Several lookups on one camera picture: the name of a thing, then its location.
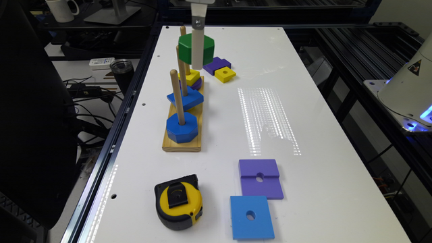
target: blue square block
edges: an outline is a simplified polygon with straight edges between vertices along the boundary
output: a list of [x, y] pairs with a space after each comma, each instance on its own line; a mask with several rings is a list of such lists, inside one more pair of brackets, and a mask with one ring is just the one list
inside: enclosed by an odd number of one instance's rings
[[274, 239], [266, 196], [231, 196], [234, 240]]
[[[180, 91], [182, 94], [182, 102], [183, 102], [183, 110], [187, 111], [202, 102], [204, 102], [204, 96], [197, 90], [193, 90], [190, 86], [188, 86], [188, 96], [183, 96], [183, 92]], [[176, 99], [174, 98], [174, 93], [167, 95], [167, 98], [173, 105], [176, 105]]]

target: mug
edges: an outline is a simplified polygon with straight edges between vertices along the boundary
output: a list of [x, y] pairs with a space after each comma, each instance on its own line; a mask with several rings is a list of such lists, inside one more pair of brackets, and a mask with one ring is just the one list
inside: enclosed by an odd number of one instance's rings
[[[80, 8], [74, 0], [45, 0], [48, 4], [51, 13], [53, 13], [54, 18], [59, 23], [71, 22], [74, 20], [74, 16], [80, 13]], [[72, 13], [68, 6], [68, 1], [73, 1], [76, 6], [76, 13]]]

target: wooden peg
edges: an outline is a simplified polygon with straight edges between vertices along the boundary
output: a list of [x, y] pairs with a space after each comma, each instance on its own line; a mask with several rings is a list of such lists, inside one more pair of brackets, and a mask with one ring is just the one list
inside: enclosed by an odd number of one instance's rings
[[176, 47], [176, 49], [177, 49], [177, 62], [178, 62], [178, 69], [180, 71], [180, 82], [182, 83], [183, 96], [188, 96], [188, 84], [186, 83], [184, 62], [178, 58], [178, 46]]
[[173, 84], [173, 93], [175, 99], [175, 108], [177, 108], [177, 116], [179, 125], [183, 126], [184, 122], [184, 112], [183, 112], [183, 102], [182, 94], [180, 94], [180, 84], [178, 83], [178, 74], [176, 70], [171, 70], [171, 83]]
[[[180, 27], [180, 34], [181, 34], [182, 36], [184, 36], [184, 35], [186, 34], [186, 27], [184, 27], [184, 26]], [[185, 64], [184, 64], [184, 68], [185, 68], [185, 71], [186, 71], [186, 75], [190, 75], [190, 67], [189, 67], [189, 64], [185, 63]]]

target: purple block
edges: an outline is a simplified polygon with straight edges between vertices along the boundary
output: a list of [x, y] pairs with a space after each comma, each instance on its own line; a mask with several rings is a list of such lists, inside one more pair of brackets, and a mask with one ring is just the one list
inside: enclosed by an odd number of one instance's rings
[[241, 159], [240, 180], [243, 196], [266, 196], [283, 199], [279, 170], [274, 159]]
[[221, 68], [224, 67], [231, 68], [231, 63], [225, 59], [214, 57], [212, 63], [204, 65], [202, 68], [204, 68], [204, 70], [206, 70], [209, 74], [214, 76], [216, 70], [220, 70]]
[[[180, 82], [180, 88], [182, 88], [182, 82], [180, 80], [178, 80], [178, 82]], [[192, 86], [190, 86], [190, 88], [192, 88], [193, 90], [199, 90], [202, 85], [203, 80], [200, 77]]]

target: wooden base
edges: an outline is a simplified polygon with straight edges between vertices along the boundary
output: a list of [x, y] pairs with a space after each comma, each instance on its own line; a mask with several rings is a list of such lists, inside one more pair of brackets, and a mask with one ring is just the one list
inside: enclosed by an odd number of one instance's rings
[[[202, 86], [198, 90], [202, 95], [204, 95], [204, 76], [201, 76]], [[176, 107], [171, 104], [169, 107], [168, 117], [171, 117], [177, 112]], [[201, 130], [203, 128], [203, 104], [199, 104], [192, 108], [191, 110], [185, 111], [196, 116], [198, 122], [198, 136], [194, 140], [185, 143], [176, 143], [168, 138], [167, 130], [165, 129], [165, 135], [163, 136], [162, 149], [165, 152], [199, 152], [201, 151]]]

